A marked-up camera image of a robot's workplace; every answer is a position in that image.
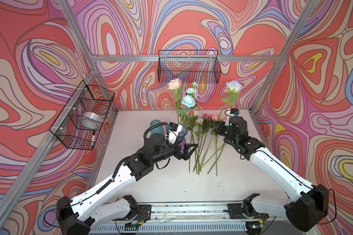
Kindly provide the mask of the purple blue glass vase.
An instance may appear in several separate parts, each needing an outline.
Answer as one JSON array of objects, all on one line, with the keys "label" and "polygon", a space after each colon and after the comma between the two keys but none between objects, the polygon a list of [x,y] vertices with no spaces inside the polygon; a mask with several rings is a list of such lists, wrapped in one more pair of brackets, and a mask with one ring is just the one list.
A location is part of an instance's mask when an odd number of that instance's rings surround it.
[{"label": "purple blue glass vase", "polygon": [[186,135],[188,134],[189,130],[188,127],[182,123],[178,124],[177,127],[177,144],[180,147],[180,152],[183,153],[184,145],[186,144]]}]

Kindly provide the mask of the white blue rose stem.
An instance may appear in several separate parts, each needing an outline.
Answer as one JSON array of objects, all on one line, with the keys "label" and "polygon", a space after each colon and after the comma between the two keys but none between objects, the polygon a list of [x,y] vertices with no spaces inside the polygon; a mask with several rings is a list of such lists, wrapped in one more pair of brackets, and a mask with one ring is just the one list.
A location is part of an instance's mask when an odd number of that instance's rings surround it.
[{"label": "white blue rose stem", "polygon": [[221,115],[225,111],[226,107],[229,107],[229,106],[231,108],[236,107],[236,103],[241,95],[243,86],[238,81],[230,81],[226,83],[226,89],[229,92],[229,96],[221,99],[223,106],[219,113],[218,120],[220,120]]}]

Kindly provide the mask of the teal peony flower stem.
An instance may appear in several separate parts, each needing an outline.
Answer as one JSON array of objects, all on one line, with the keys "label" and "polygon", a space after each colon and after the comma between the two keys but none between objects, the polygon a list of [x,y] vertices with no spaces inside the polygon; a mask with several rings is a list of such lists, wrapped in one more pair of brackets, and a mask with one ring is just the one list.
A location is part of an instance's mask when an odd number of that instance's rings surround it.
[{"label": "teal peony flower stem", "polygon": [[197,116],[197,112],[194,111],[196,108],[196,98],[198,95],[197,82],[192,83],[192,87],[187,88],[185,95],[181,98],[182,108],[179,110],[180,120],[184,125],[191,126],[193,120]]}]

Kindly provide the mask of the cream pink rose stem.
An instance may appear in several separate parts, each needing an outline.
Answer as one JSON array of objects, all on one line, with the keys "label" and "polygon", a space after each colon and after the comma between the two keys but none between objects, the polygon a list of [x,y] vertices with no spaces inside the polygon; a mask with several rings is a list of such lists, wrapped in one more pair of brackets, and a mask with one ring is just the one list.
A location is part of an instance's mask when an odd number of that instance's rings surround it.
[{"label": "cream pink rose stem", "polygon": [[168,89],[171,90],[174,94],[174,97],[176,99],[175,102],[175,109],[176,109],[176,115],[177,115],[177,122],[180,121],[180,116],[179,116],[179,110],[181,107],[181,100],[182,100],[182,90],[183,90],[183,86],[181,84],[181,80],[176,78],[176,79],[172,79],[169,83],[168,83]]}]

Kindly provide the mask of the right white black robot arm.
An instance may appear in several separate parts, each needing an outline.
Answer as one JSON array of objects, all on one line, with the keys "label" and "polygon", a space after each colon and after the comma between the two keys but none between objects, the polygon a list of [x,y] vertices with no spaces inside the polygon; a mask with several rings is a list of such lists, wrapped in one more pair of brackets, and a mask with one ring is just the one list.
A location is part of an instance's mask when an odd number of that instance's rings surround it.
[{"label": "right white black robot arm", "polygon": [[266,172],[288,197],[266,198],[253,193],[243,200],[240,210],[246,218],[254,218],[262,213],[271,214],[288,219],[300,231],[308,232],[328,215],[329,190],[299,176],[261,141],[250,137],[247,122],[242,117],[233,116],[227,121],[215,122],[214,133],[223,136],[226,144]]}]

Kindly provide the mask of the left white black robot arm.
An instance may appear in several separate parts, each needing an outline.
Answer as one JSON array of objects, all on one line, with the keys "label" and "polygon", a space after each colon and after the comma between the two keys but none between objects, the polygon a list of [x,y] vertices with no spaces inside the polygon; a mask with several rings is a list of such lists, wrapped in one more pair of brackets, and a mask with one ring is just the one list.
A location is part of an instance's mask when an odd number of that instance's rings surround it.
[{"label": "left white black robot arm", "polygon": [[149,127],[143,135],[144,145],[134,154],[124,157],[114,172],[88,191],[58,200],[56,220],[64,235],[87,235],[91,229],[112,220],[136,220],[143,223],[149,218],[131,195],[107,203],[122,189],[139,181],[159,162],[175,157],[189,160],[197,144],[184,143],[188,128],[184,124],[160,122]]}]

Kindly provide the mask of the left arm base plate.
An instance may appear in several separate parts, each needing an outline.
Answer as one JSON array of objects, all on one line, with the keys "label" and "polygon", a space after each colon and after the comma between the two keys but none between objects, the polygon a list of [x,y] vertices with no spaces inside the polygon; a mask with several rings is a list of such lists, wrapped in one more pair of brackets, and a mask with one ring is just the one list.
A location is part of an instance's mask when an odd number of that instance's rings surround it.
[{"label": "left arm base plate", "polygon": [[136,209],[132,209],[126,217],[116,219],[116,221],[146,222],[151,219],[151,212],[151,204],[140,204]]}]

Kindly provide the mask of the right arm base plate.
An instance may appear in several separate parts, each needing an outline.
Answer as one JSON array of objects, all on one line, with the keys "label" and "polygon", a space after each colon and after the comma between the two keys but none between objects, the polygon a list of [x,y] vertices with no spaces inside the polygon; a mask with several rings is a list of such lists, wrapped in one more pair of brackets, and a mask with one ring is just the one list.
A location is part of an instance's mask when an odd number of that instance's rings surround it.
[{"label": "right arm base plate", "polygon": [[251,204],[231,203],[227,204],[225,210],[229,214],[230,219],[251,219],[251,220],[267,220],[269,215],[266,213],[257,213]]}]

